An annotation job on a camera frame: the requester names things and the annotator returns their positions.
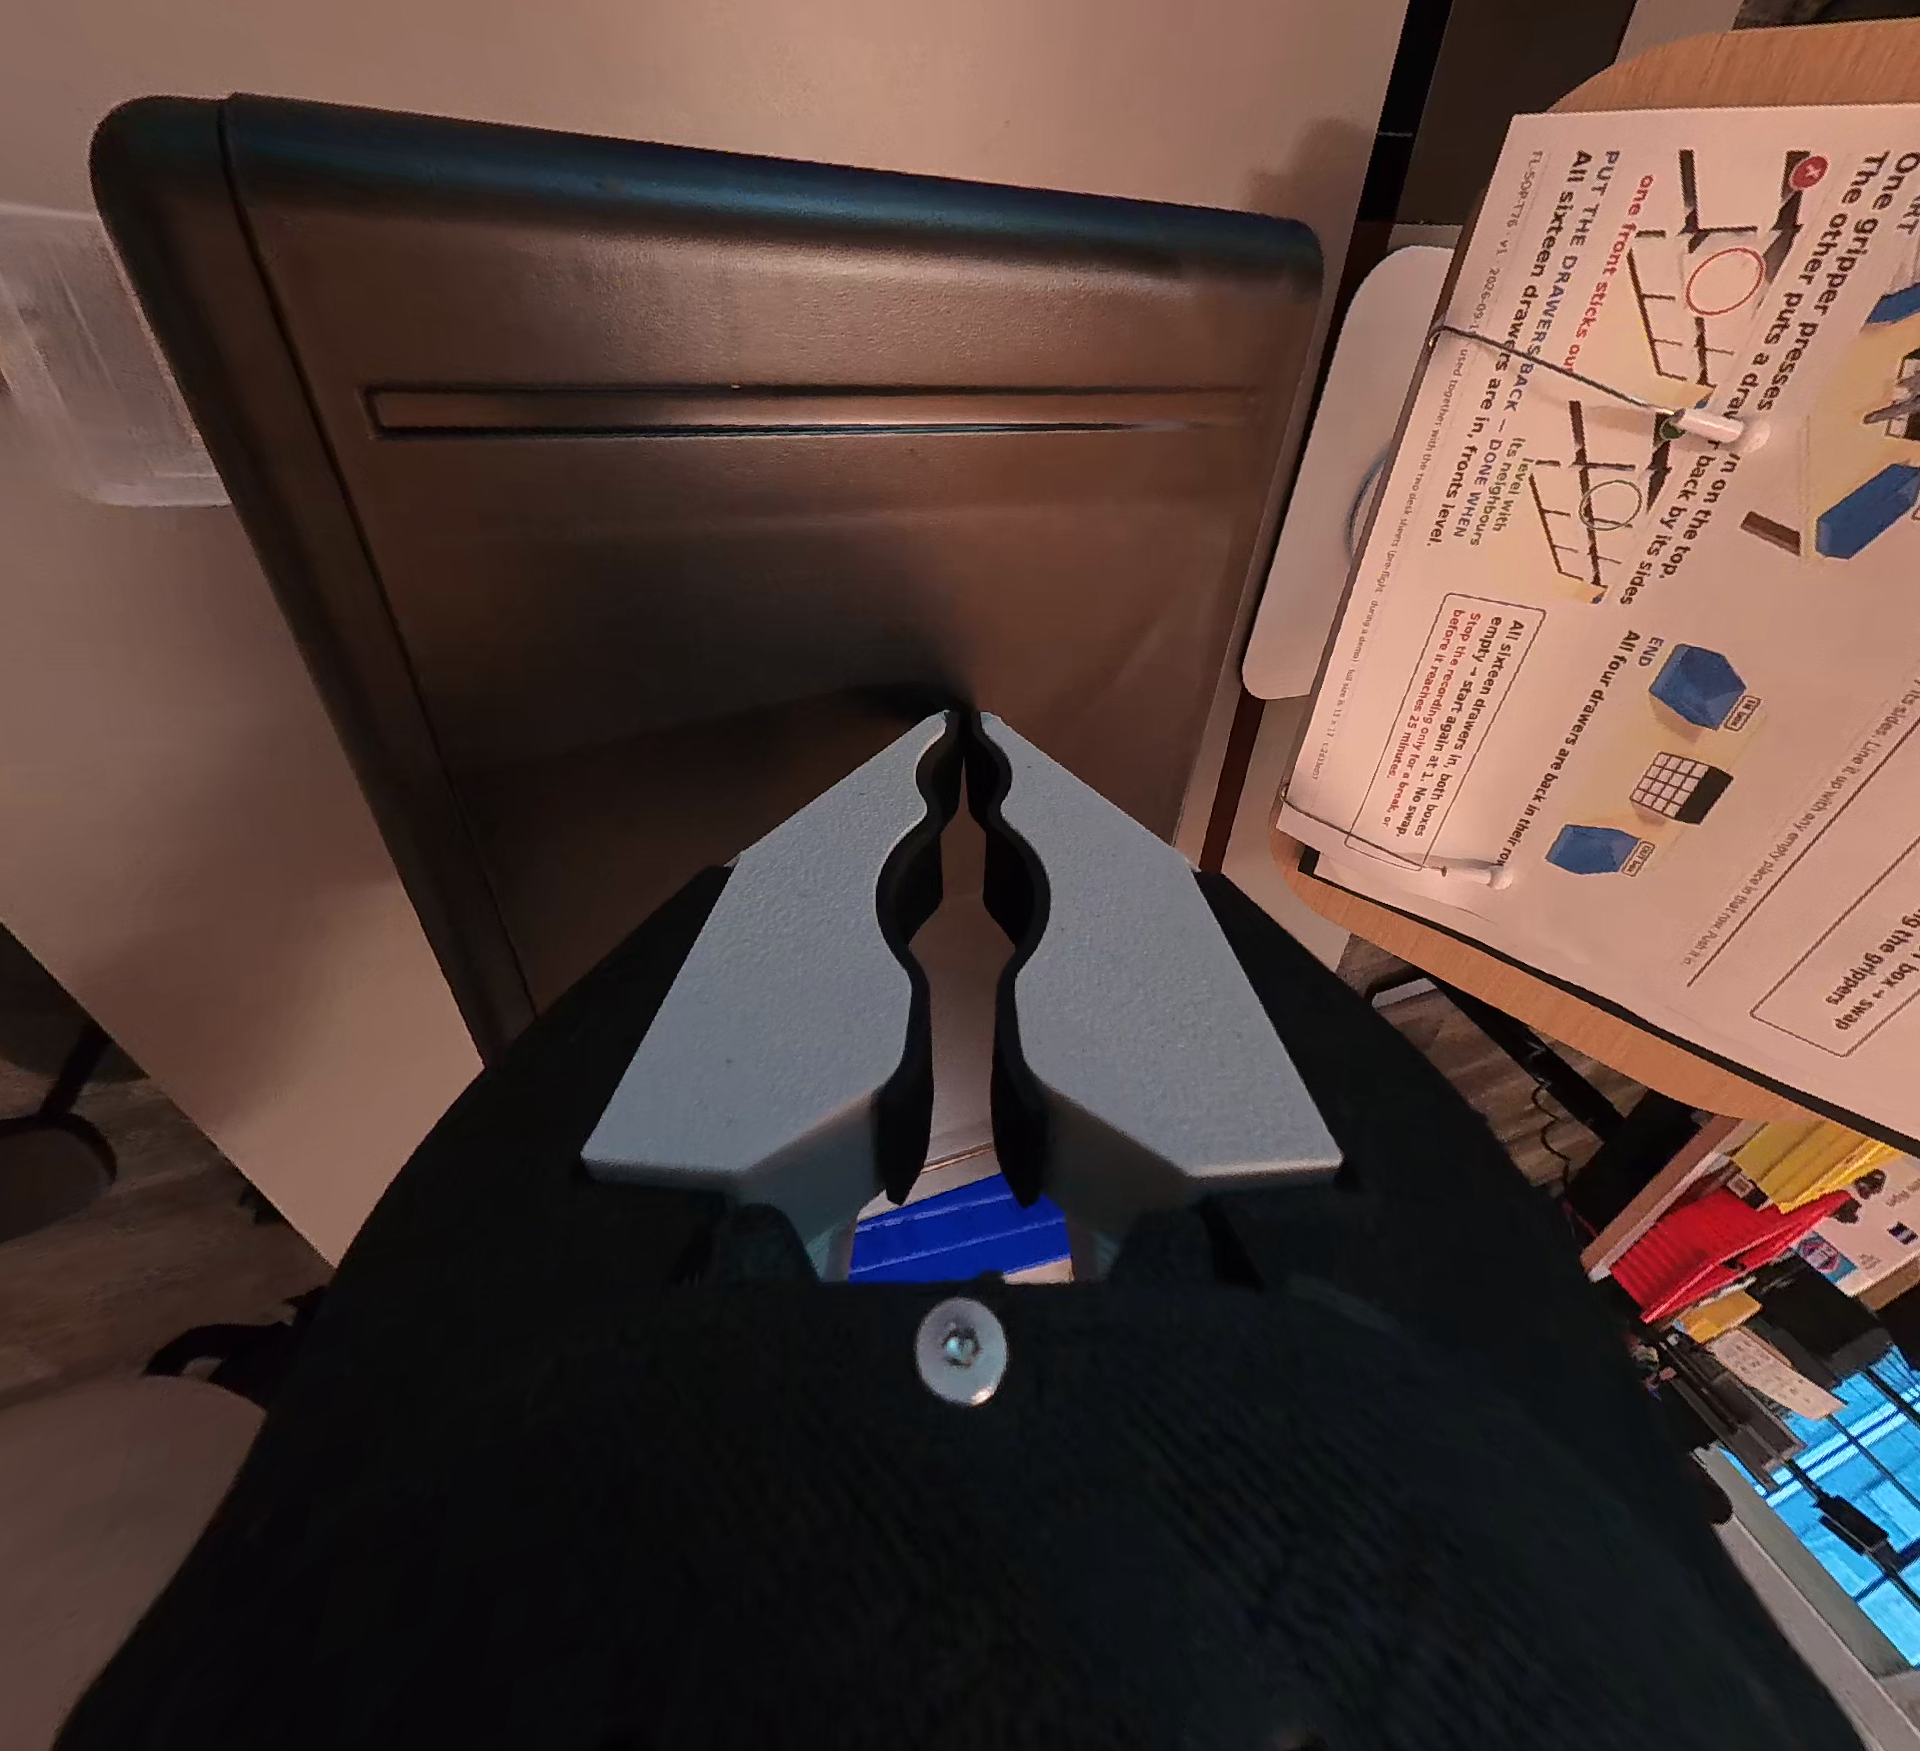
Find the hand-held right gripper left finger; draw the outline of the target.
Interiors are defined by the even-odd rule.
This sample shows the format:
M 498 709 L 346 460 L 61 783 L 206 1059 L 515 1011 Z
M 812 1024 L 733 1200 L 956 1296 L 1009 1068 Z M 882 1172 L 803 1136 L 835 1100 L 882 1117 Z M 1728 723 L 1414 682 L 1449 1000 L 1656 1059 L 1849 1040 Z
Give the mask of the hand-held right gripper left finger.
M 946 897 L 961 722 L 922 718 L 740 852 L 584 1145 L 605 1183 L 904 1204 L 932 1138 L 911 941 Z

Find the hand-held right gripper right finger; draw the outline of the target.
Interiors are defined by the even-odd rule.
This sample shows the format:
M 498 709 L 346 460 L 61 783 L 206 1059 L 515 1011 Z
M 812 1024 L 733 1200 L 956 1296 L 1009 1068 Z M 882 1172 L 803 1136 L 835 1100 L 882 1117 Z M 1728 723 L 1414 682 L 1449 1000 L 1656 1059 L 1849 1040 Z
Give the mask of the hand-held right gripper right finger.
M 966 738 L 984 836 L 991 1123 L 1055 1211 L 1182 1211 L 1334 1179 L 1343 1159 L 1199 874 L 991 710 Z

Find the black drawer cabinet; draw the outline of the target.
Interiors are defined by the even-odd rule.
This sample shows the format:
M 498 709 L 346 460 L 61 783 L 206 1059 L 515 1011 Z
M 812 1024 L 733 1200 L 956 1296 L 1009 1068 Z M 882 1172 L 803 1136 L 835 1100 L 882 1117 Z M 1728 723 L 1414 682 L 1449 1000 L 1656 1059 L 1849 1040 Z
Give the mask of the black drawer cabinet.
M 1306 225 L 267 96 L 91 194 L 487 1063 L 948 703 L 1203 841 Z

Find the blue box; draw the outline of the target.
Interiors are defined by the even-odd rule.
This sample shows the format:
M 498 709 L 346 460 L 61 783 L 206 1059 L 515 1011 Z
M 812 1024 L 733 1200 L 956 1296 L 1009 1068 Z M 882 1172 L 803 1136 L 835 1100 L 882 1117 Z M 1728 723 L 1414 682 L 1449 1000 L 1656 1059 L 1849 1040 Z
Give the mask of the blue box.
M 1019 1204 L 1003 1175 L 861 1215 L 847 1280 L 971 1280 L 1068 1263 L 1068 1223 L 1046 1197 Z

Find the white paper card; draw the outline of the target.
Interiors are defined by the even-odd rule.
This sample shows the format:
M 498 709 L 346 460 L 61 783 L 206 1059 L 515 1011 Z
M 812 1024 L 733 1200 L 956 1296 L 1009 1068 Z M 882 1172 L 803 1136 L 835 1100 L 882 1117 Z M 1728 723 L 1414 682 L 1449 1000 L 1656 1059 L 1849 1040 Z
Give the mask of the white paper card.
M 1454 247 L 1405 244 L 1348 301 L 1241 658 L 1262 703 L 1313 693 L 1449 266 Z

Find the printed instruction sheet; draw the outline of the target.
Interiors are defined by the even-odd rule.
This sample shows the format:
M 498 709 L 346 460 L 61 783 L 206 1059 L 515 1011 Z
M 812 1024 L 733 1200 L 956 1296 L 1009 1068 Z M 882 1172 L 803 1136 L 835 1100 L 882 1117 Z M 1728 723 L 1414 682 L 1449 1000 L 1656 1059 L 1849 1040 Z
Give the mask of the printed instruction sheet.
M 1916 1132 L 1916 105 L 1526 113 L 1282 815 L 1331 885 Z

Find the yellow plastic folders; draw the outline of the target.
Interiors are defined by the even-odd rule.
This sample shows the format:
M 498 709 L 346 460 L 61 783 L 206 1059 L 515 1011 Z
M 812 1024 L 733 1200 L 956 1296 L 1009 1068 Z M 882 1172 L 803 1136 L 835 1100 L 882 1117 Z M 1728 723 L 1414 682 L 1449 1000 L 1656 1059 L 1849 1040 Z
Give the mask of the yellow plastic folders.
M 1720 1186 L 1755 1211 L 1814 1211 L 1856 1223 L 1911 1165 L 1893 1145 L 1832 1123 L 1765 1123 L 1724 1166 Z

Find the black chair base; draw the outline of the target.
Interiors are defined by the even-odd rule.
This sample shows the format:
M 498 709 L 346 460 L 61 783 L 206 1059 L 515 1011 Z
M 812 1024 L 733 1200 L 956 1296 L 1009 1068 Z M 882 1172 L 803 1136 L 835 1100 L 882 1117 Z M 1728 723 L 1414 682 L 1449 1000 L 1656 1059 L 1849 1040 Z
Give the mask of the black chair base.
M 115 1183 L 115 1149 L 78 1110 L 107 1051 L 107 1030 L 3 928 L 3 1242 Z

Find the clear plastic drawer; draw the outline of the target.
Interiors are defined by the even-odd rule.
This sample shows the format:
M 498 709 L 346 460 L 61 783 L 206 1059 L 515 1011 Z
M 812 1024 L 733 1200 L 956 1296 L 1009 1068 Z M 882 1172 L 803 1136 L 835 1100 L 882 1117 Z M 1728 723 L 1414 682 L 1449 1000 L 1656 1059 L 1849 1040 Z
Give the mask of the clear plastic drawer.
M 127 512 L 227 507 L 107 227 L 88 213 L 3 203 L 3 465 Z

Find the light wooden board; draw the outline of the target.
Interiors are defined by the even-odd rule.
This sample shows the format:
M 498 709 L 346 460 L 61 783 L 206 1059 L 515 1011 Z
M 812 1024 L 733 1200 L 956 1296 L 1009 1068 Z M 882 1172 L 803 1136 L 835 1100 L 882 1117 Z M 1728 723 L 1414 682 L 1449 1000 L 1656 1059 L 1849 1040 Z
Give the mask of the light wooden board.
M 1625 108 L 1802 108 L 1802 105 L 1901 105 L 1916 100 L 1916 17 L 1845 21 L 1836 26 L 1789 26 L 1750 34 L 1712 34 L 1659 42 L 1622 58 L 1571 96 L 1558 113 L 1596 113 Z M 1351 895 L 1321 872 L 1321 854 L 1305 841 L 1298 818 L 1282 815 L 1282 788 L 1262 799 L 1262 866 L 1282 874 L 1298 904 L 1318 918 L 1398 954 L 1434 983 L 1454 984 L 1471 1000 L 1514 1017 L 1550 1042 L 1592 1057 L 1642 1088 L 1665 1091 L 1706 1114 L 1737 1123 L 1824 1117 L 1859 1136 L 1916 1153 L 1906 1125 L 1851 1114 L 1823 1100 L 1802 1100 L 1770 1086 L 1742 1067 L 1720 1063 L 1659 1026 L 1522 970 L 1494 949 L 1456 939 L 1438 922 L 1393 904 Z

